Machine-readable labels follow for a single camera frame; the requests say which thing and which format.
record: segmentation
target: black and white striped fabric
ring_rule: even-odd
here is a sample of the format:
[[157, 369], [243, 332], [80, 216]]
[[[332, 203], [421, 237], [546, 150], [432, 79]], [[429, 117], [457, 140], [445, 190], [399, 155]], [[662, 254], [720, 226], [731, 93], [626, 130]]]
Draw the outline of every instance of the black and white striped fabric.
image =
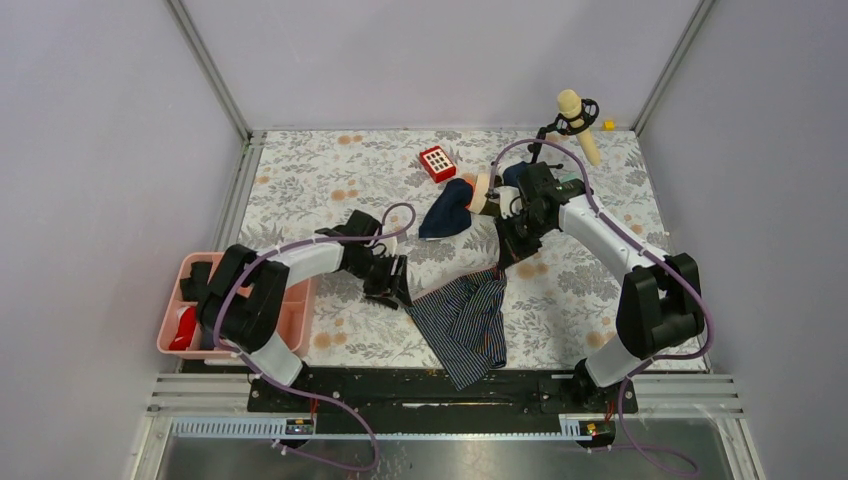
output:
[[506, 365], [505, 290], [506, 275], [485, 270], [459, 277], [406, 309], [457, 390]]

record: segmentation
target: white wall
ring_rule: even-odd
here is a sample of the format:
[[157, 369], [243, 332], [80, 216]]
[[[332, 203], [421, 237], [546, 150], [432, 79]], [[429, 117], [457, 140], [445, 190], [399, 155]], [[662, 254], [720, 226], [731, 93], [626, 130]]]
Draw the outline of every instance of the white wall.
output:
[[187, 0], [254, 129], [631, 125], [698, 0]]
[[165, 2], [0, 14], [0, 478], [123, 472], [239, 149]]
[[642, 136], [770, 479], [844, 478], [848, 3], [721, 1]]

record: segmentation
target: table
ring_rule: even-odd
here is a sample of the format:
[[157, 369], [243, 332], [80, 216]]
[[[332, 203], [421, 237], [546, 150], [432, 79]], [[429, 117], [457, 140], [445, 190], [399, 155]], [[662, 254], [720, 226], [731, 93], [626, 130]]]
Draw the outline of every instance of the table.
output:
[[[589, 167], [596, 195], [635, 233], [668, 249], [648, 173], [632, 132], [596, 132], [602, 164]], [[419, 152], [441, 145], [457, 164], [457, 175], [487, 171], [501, 148], [531, 131], [278, 131], [267, 132], [248, 199], [239, 242], [251, 248], [308, 237], [314, 230], [344, 223], [354, 209], [381, 218], [396, 202], [409, 202], [418, 218], [398, 253], [408, 255], [409, 284], [416, 291], [443, 278], [495, 264], [497, 234], [490, 217], [474, 215], [472, 226], [441, 241], [419, 241], [418, 225], [439, 196], [421, 167]], [[576, 140], [549, 135], [583, 158]], [[529, 159], [524, 145], [504, 164]], [[545, 149], [548, 163], [563, 155]], [[408, 220], [403, 209], [389, 217], [389, 229]], [[507, 368], [573, 367], [615, 332], [619, 286], [603, 265], [576, 240], [550, 233], [534, 257], [511, 267], [504, 304]], [[439, 367], [412, 319], [361, 300], [362, 282], [346, 273], [324, 275], [315, 302], [310, 348], [312, 365]], [[691, 351], [695, 341], [675, 351]], [[704, 370], [701, 359], [658, 362], [652, 368]]]

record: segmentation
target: gray floor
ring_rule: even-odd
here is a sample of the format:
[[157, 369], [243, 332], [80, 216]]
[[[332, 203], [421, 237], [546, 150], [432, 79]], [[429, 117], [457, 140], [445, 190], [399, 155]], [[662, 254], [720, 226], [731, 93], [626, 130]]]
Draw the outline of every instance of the gray floor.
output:
[[[702, 479], [732, 478], [719, 432], [707, 419], [628, 421], [641, 442], [673, 447], [693, 457]], [[626, 444], [623, 435], [616, 443]], [[292, 455], [267, 441], [173, 438], [160, 480], [223, 479], [672, 479], [632, 451], [574, 451], [572, 442], [384, 441], [378, 469], [359, 475]], [[336, 461], [366, 463], [367, 442], [313, 441], [302, 447]], [[663, 455], [675, 468], [687, 466]]]

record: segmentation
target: pink plastic bin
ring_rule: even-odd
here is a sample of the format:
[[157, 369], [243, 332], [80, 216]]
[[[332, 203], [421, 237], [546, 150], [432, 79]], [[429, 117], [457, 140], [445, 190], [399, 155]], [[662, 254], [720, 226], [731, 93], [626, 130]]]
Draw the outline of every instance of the pink plastic bin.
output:
[[[188, 278], [191, 272], [191, 264], [194, 262], [212, 262], [212, 271], [218, 268], [218, 262], [223, 253], [201, 252], [192, 253], [183, 260], [180, 266], [180, 274], [174, 282], [174, 291], [171, 292], [171, 300], [165, 310], [165, 318], [162, 320], [162, 328], [159, 329], [159, 337], [156, 346], [162, 353], [176, 355], [186, 360], [227, 359], [230, 352], [223, 350], [200, 350], [200, 325], [194, 330], [191, 345], [186, 350], [168, 350], [174, 337], [177, 335], [177, 310], [186, 306], [196, 306], [197, 302], [183, 301], [180, 291], [180, 279]], [[298, 356], [306, 355], [309, 350], [309, 333], [312, 329], [312, 314], [315, 306], [315, 277], [304, 280], [288, 289], [283, 297], [283, 305], [280, 308], [280, 318], [277, 321], [277, 333], [286, 342], [286, 345]], [[239, 290], [241, 294], [250, 292], [249, 288]]]

